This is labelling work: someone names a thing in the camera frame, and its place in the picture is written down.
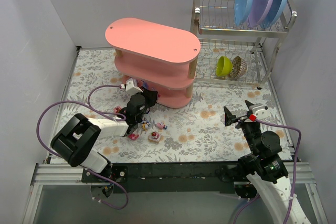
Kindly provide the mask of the strawberry cake toy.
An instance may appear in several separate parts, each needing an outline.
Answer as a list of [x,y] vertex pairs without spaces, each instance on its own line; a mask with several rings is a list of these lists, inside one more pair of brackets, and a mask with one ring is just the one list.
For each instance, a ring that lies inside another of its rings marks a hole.
[[148,136],[148,140],[149,142],[158,144],[161,140],[161,134],[157,131],[153,131],[150,133],[150,135]]

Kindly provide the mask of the purple bunny head toy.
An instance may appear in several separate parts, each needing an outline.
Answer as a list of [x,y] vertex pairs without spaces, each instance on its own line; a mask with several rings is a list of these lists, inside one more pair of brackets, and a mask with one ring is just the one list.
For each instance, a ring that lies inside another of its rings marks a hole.
[[150,89],[148,83],[145,81],[142,81],[142,87],[146,88],[147,90]]

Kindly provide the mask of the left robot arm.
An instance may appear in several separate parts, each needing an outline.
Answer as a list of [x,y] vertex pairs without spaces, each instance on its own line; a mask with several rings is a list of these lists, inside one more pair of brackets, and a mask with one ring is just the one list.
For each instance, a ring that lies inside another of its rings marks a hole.
[[111,162],[93,150],[96,140],[130,136],[157,100],[157,91],[142,88],[140,92],[131,95],[127,105],[111,120],[89,119],[78,113],[54,136],[51,148],[72,167],[82,166],[108,176]]

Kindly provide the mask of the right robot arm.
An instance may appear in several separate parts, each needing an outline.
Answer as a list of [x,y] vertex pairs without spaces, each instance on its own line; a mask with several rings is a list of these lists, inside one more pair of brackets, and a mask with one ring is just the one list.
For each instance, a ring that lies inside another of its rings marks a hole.
[[234,124],[241,129],[251,151],[238,160],[243,176],[256,188],[274,223],[309,223],[295,194],[297,162],[294,161],[293,175],[289,176],[278,155],[282,151],[279,135],[260,129],[268,117],[268,107],[245,103],[248,110],[242,116],[224,107],[225,126]]

